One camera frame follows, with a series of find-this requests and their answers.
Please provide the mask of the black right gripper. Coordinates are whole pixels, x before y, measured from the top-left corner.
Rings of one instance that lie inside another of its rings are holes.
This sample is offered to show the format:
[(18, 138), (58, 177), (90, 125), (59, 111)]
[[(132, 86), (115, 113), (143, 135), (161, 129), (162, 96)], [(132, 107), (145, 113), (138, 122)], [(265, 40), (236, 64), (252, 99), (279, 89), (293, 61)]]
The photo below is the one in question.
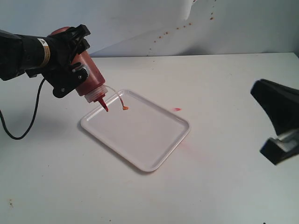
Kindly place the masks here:
[(278, 135), (276, 139), (269, 138), (260, 153), (274, 165), (299, 155), (299, 90), (260, 79), (250, 93)]

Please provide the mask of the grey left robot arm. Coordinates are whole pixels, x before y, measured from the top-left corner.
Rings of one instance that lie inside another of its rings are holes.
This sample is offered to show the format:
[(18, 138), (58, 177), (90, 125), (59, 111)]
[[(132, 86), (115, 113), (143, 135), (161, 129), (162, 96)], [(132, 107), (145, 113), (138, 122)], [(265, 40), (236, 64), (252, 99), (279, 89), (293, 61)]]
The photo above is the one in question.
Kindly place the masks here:
[(90, 35), (81, 24), (49, 36), (31, 36), (0, 32), (0, 78), (3, 81), (24, 73), (38, 74), (54, 88), (66, 88), (73, 82), (71, 63), (77, 54), (88, 49), (85, 37)]

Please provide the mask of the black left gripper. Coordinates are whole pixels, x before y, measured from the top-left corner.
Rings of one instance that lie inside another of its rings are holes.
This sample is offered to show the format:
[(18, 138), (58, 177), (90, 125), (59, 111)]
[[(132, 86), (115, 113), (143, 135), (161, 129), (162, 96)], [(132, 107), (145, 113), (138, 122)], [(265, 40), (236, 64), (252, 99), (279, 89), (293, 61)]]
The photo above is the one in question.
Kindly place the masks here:
[(50, 46), (50, 60), (41, 68), (41, 74), (52, 86), (53, 77), (57, 71), (65, 69), (70, 64), (75, 64), (74, 58), (90, 48), (86, 36), (90, 35), (86, 25), (77, 27), (60, 28), (47, 36), (46, 41)]

